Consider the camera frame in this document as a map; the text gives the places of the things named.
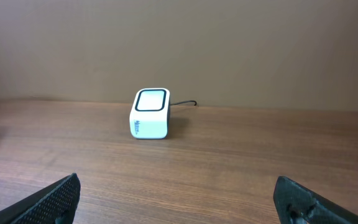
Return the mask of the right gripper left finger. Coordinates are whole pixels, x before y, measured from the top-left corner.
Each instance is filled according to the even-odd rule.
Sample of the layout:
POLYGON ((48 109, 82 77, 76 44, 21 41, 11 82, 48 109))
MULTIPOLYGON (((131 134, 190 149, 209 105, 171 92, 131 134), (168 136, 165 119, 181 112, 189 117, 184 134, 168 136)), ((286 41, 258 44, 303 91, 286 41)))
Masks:
POLYGON ((0 224, 72 224, 80 201, 75 173, 0 211, 0 224))

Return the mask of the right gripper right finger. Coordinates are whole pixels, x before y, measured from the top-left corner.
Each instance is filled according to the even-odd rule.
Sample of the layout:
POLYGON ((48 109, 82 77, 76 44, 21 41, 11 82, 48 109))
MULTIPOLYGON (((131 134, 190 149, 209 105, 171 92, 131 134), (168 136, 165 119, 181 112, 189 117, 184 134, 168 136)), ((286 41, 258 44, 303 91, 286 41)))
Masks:
POLYGON ((276 181, 273 201, 284 224, 358 224, 355 213, 285 176, 276 181))

